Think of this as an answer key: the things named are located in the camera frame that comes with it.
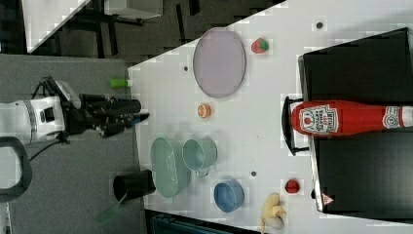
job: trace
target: yellow toy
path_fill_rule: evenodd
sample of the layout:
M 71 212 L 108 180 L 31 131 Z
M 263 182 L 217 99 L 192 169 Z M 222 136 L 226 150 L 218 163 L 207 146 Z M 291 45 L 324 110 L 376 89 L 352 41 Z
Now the yellow toy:
M 259 223 L 261 234 L 265 233 L 265 225 L 272 226 L 277 230 L 283 228 L 281 216 L 286 215 L 286 212 L 279 204 L 280 195 L 278 193 L 272 193 L 265 201 Z

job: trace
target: red ketchup bottle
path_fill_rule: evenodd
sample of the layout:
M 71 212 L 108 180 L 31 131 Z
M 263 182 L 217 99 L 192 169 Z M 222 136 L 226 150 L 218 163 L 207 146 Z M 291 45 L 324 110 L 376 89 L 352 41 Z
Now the red ketchup bottle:
M 294 130 L 316 137 L 413 126 L 413 106 L 367 105 L 345 100 L 304 101 L 291 114 Z

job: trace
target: black cup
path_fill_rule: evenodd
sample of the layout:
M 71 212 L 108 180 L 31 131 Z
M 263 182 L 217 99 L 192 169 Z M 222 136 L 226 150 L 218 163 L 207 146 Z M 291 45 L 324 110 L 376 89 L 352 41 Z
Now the black cup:
M 130 175 L 118 175 L 113 181 L 113 193 L 118 201 L 127 194 L 124 201 L 143 197 L 155 192 L 152 172 L 149 170 Z

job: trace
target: purple plate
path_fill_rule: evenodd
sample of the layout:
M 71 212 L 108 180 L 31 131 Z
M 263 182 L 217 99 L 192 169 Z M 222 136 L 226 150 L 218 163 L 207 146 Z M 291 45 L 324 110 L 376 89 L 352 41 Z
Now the purple plate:
M 225 98 L 240 86 L 245 72 L 245 52 L 238 35 L 222 27 L 207 31 L 194 53 L 194 75 L 201 90 Z

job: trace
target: green bowl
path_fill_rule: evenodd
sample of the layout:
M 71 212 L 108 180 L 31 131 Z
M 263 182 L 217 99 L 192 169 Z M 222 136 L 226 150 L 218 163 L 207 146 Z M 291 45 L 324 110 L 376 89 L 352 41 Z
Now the green bowl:
M 151 147 L 153 178 L 156 189 L 165 198 L 172 198 L 188 186 L 191 171 L 182 159 L 179 141 L 158 137 Z

